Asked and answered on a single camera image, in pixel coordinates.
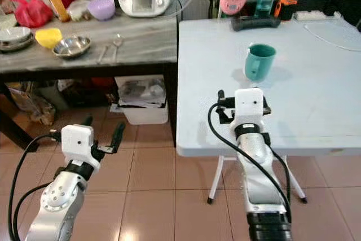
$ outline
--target black cable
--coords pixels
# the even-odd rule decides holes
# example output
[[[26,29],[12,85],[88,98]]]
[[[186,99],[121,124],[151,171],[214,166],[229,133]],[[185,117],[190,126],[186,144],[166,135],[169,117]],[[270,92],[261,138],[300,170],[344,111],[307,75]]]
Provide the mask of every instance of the black cable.
[[[14,174],[14,178],[12,180],[12,185],[11,185],[11,190],[10,190],[9,206],[8,206],[8,212],[7,212],[7,227],[9,230],[10,239],[13,241],[20,241],[19,239],[15,239],[14,232],[13,232],[13,225],[12,225],[12,202],[14,200],[14,192],[15,192],[17,176],[19,175],[21,166],[23,165],[23,162],[24,162],[27,154],[29,153],[29,149],[30,149],[31,145],[34,144],[35,142],[37,142],[39,139],[47,138],[47,137],[52,137],[52,136],[50,134],[40,135],[40,136],[36,137],[35,139],[33,139],[29,143],[29,145],[25,148],[23,156],[21,157],[21,159],[16,167],[16,170],[15,170],[15,174]]]
[[[15,208],[15,211],[14,211],[14,220],[12,222],[12,227],[14,228],[14,237],[16,240],[20,240],[20,237],[19,237],[19,232],[17,231],[17,217],[19,215],[19,211],[20,211],[20,207],[23,203],[23,201],[29,196],[31,195],[32,193],[34,193],[35,191],[39,190],[39,189],[43,189],[45,187],[47,187],[48,185],[50,185],[51,183],[45,183],[44,185],[41,185],[41,186],[37,186],[33,189],[30,189],[28,192],[26,192],[22,197],[21,199],[19,200],[19,202],[17,203],[17,206]]]
[[[208,125],[211,129],[211,131],[213,132],[213,134],[222,142],[224,142],[226,145],[230,146],[231,148],[233,148],[235,151],[239,152],[240,154],[242,154],[245,158],[247,158],[252,164],[254,164],[270,181],[271,183],[276,187],[276,189],[278,190],[278,192],[281,194],[283,201],[284,201],[284,205],[286,208],[286,213],[287,213],[287,219],[289,223],[292,223],[292,215],[291,215],[291,208],[288,202],[288,199],[286,198],[286,196],[284,195],[281,187],[278,185],[278,183],[273,179],[273,177],[268,173],[268,171],[266,171],[257,161],[255,161],[251,156],[249,156],[246,152],[244,152],[243,150],[241,150],[240,148],[238,148],[238,146],[234,145],[233,143],[231,143],[230,141],[226,140],[225,138],[223,138],[220,134],[218,134],[218,132],[215,130],[215,128],[213,127],[212,121],[210,119],[211,114],[212,114],[212,110],[215,107],[218,107],[218,103],[213,104],[208,111]]]
[[[289,180],[288,167],[287,167],[286,163],[283,161],[283,159],[272,149],[272,147],[269,146],[269,148],[271,149],[273,155],[277,158],[277,160],[280,161],[280,163],[284,169],[284,174],[286,175],[287,199],[288,199],[288,203],[291,203],[291,186],[290,186],[290,180]]]
[[[177,0],[177,1],[178,1],[179,5],[180,5],[180,10],[181,10],[181,12],[180,12],[180,20],[183,21],[183,5],[182,5],[180,0]]]

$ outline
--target teal mug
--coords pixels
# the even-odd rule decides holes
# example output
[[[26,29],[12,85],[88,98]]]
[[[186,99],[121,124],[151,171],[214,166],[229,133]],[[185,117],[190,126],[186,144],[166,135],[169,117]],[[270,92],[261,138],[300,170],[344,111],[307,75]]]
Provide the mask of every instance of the teal mug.
[[[248,48],[245,75],[252,81],[262,81],[268,75],[276,50],[269,45],[255,44]]]

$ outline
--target yellow bowl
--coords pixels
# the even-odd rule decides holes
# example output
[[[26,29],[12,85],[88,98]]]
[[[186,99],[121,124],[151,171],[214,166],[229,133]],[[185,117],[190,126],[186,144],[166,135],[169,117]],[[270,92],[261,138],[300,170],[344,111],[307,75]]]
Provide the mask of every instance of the yellow bowl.
[[[46,48],[53,49],[62,39],[59,28],[40,29],[35,32],[37,42]]]

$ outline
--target purple bowl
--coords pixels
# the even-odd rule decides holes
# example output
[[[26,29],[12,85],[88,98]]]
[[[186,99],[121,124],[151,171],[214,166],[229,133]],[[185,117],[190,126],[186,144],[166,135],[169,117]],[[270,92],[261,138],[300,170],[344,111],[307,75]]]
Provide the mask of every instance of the purple bowl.
[[[108,20],[115,14],[115,3],[114,0],[91,0],[88,10],[98,20]]]

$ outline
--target tiled floor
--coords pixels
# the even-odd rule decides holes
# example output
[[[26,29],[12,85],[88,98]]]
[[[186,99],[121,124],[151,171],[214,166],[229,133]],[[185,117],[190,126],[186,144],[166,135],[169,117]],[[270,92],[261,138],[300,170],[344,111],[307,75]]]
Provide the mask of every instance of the tiled floor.
[[[107,108],[82,109],[61,114],[55,128],[94,116],[95,136],[108,143],[120,115]],[[16,122],[31,135],[46,129],[24,116]],[[206,203],[216,158],[179,157],[172,147],[169,124],[127,125],[116,155],[102,161],[77,216],[72,240],[87,241],[228,241],[248,240],[248,225],[240,187],[241,169],[225,162],[223,178],[213,205]],[[0,240],[9,241],[7,202],[21,149],[0,135]],[[29,154],[20,172],[15,200],[31,187],[52,180],[64,165],[60,146],[44,141]],[[290,157],[289,165],[305,189],[309,203],[292,198],[293,237],[296,241],[361,240],[361,156]],[[280,166],[275,171],[281,183]],[[19,216],[22,240],[38,212],[40,192],[23,205]]]

